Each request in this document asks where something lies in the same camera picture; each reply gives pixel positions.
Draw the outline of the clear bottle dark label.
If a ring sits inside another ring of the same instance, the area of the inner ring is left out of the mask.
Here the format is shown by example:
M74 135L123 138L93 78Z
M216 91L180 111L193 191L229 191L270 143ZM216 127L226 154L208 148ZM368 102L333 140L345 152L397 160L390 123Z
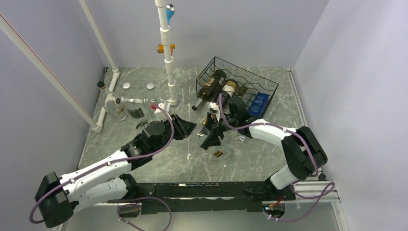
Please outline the clear bottle dark label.
M148 90L148 98L146 100L146 104L149 107L149 109L151 110L151 115L154 119L157 120L167 120L167 117L165 119L163 118L157 118L153 115L153 110L151 108L151 104L152 103L161 103L163 101L166 101L165 99L163 99L163 96L161 94L161 92L155 87L155 85L153 83L148 83L146 85L146 88Z

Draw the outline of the clear bottle silver cap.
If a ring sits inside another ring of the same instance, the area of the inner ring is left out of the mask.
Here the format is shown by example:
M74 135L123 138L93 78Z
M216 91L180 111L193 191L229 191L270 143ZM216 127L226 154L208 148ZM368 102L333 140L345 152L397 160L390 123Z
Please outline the clear bottle silver cap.
M143 120L147 117L146 104L138 90L129 82L122 85L124 90L124 104L129 115L138 120Z

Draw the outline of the dark green wine bottle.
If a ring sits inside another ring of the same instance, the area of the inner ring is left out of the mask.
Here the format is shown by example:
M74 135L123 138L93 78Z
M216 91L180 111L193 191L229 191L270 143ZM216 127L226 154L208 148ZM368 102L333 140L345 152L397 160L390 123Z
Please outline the dark green wine bottle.
M196 111L203 101L209 100L217 93L222 87L225 78L226 74L223 70L216 70L198 91L197 101L192 105L192 110Z

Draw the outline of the clear square bottle black cap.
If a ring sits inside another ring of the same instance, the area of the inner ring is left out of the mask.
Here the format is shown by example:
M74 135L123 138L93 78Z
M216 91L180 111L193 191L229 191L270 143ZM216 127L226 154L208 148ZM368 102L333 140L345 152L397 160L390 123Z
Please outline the clear square bottle black cap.
M206 128L201 128L197 133L198 143L203 144L205 139L208 138L209 131ZM232 148L230 145L226 144L224 141L219 139L219 146L211 146L204 150L205 154L209 154L212 157L220 160L227 160L233 154Z

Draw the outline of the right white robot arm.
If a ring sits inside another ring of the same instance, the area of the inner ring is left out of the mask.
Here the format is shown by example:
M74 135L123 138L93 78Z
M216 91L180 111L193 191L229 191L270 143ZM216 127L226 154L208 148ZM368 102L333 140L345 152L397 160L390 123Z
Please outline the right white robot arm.
M208 104L209 111L201 132L204 140L200 147L205 150L220 147L224 132L236 130L243 136L283 149L286 165L266 180L265 193L269 199L278 199L283 195L284 188L297 181L318 176L319 168L328 162L326 153L309 127L287 128L249 116L240 97L232 97L228 102L228 118L221 102Z

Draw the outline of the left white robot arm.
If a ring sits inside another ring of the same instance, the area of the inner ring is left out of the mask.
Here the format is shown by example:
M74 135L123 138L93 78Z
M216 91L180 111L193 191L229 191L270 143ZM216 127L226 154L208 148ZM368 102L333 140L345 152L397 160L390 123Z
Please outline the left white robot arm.
M61 176L45 175L35 194L30 222L54 228L86 207L110 200L134 201L139 192L130 172L150 162L172 140L188 138L196 127L172 114L148 123L134 139L97 163Z

